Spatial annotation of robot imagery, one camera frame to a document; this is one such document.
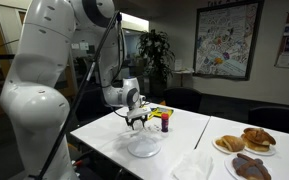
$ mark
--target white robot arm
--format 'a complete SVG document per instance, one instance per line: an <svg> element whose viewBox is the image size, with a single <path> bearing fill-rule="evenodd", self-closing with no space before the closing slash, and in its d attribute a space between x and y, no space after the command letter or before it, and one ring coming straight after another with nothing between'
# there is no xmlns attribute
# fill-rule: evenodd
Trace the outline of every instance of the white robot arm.
<svg viewBox="0 0 289 180"><path fill-rule="evenodd" d="M11 119L27 175L38 175L69 113L69 104L53 87L65 69L76 27L102 36L114 13L111 0L33 0L24 21L18 51L9 70L0 104ZM141 105L135 78L123 88L111 86L118 64L117 30L101 51L99 70L105 100L128 106L128 118L149 113ZM47 179L78 179L64 137L44 175Z"/></svg>

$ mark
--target white table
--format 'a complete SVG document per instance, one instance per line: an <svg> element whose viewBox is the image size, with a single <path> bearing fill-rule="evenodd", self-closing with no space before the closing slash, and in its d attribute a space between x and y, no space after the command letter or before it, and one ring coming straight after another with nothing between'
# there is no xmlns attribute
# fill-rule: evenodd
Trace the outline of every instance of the white table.
<svg viewBox="0 0 289 180"><path fill-rule="evenodd" d="M165 107L153 103L149 106ZM171 171L184 154L195 148L210 118L210 116L172 109L174 113L169 119L167 137L156 131L156 126L161 127L160 118L152 118L146 122L147 131L138 133L139 131L130 130L125 120L114 113L89 123L71 134L140 178L171 179ZM125 115L127 108L121 108L117 112ZM127 145L137 134L145 134L158 141L161 145L160 152L149 158L131 155Z"/></svg>
<svg viewBox="0 0 289 180"><path fill-rule="evenodd" d="M254 127L248 124L238 123L217 117L211 117L197 146L197 149L208 152L213 158L214 167L209 179L234 179L224 166L227 154L217 150L212 140L223 135L240 136L247 127ZM244 150L245 154L252 158L260 158L264 165L271 169L272 179L289 179L289 134L264 128L276 140L276 153L272 156L261 156Z"/></svg>

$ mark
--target brown pastry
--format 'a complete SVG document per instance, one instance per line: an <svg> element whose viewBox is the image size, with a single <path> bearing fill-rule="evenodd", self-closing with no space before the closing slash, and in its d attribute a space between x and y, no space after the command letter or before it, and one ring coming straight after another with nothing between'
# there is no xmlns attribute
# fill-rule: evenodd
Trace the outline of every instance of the brown pastry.
<svg viewBox="0 0 289 180"><path fill-rule="evenodd" d="M252 159L238 153L232 164L236 174L248 180L271 180L271 175L261 159Z"/></svg>
<svg viewBox="0 0 289 180"><path fill-rule="evenodd" d="M275 139L262 128L246 128L244 133L246 138L255 144L267 146L276 144Z"/></svg>
<svg viewBox="0 0 289 180"><path fill-rule="evenodd" d="M267 152L270 150L269 145L267 146L267 145L261 145L261 144L253 143L252 141L250 141L246 138L245 134L242 134L241 137L245 143L245 146L250 148L250 149L253 149L254 151Z"/></svg>
<svg viewBox="0 0 289 180"><path fill-rule="evenodd" d="M241 151L245 147L241 138L230 135L225 135L221 139L216 140L216 144L225 147L231 152Z"/></svg>

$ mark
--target small bottle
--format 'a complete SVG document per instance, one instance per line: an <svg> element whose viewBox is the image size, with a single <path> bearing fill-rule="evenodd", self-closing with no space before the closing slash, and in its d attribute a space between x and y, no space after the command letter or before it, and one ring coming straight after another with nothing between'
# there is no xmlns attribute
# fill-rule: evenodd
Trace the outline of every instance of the small bottle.
<svg viewBox="0 0 289 180"><path fill-rule="evenodd" d="M168 114L162 114L162 132L168 132Z"/></svg>

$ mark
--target chair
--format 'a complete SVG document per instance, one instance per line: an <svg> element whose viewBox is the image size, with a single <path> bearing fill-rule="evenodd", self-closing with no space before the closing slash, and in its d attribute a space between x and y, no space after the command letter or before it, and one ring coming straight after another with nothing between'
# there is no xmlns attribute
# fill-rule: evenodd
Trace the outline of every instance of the chair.
<svg viewBox="0 0 289 180"><path fill-rule="evenodd" d="M165 104L191 112L198 112L202 94L192 88L172 87L163 92Z"/></svg>
<svg viewBox="0 0 289 180"><path fill-rule="evenodd" d="M289 133L289 108L264 106L249 110L248 123Z"/></svg>

